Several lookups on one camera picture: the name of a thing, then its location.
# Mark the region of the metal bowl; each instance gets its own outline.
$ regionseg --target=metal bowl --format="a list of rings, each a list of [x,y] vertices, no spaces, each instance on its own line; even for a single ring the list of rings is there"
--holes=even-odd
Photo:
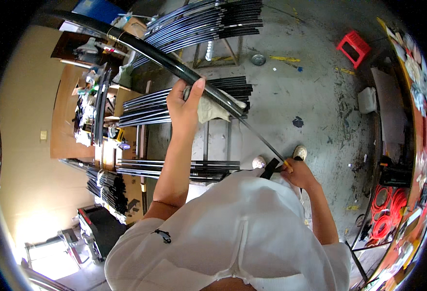
[[[266,61],[267,59],[265,58],[265,56],[259,54],[253,55],[251,58],[251,62],[256,66],[262,66],[263,64],[265,64]]]

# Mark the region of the right hand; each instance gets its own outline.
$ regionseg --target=right hand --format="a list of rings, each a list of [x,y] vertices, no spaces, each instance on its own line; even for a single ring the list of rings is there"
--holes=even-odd
[[[191,93],[186,101],[183,100],[185,87],[186,82],[179,79],[166,97],[166,104],[172,119],[173,136],[193,140],[199,122],[197,107],[204,92],[205,79],[200,78],[193,84]]]
[[[306,191],[315,185],[319,185],[304,161],[295,161],[292,158],[288,158],[286,161],[291,166],[291,169],[284,165],[280,174],[288,183],[292,183]]]

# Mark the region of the white shirt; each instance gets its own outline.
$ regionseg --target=white shirt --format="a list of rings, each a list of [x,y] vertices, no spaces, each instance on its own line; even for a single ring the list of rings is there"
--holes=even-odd
[[[233,173],[166,221],[129,228],[106,259],[112,290],[198,291],[230,276],[258,291],[348,290],[350,250],[321,245],[294,191],[261,172]]]

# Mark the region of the shoe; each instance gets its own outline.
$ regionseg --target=shoe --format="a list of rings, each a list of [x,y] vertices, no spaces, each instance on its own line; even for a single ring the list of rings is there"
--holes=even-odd
[[[265,167],[265,160],[263,157],[261,157],[260,155],[255,157],[254,160],[252,160],[252,168],[253,169],[262,169]]]
[[[307,149],[303,145],[299,145],[295,148],[293,152],[293,159],[296,160],[296,157],[300,157],[302,161],[304,161],[307,157]]]

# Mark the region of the white container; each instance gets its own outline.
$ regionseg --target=white container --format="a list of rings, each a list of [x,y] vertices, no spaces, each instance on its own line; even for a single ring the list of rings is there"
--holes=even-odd
[[[370,113],[377,111],[376,90],[373,87],[367,87],[357,94],[357,103],[361,113]]]

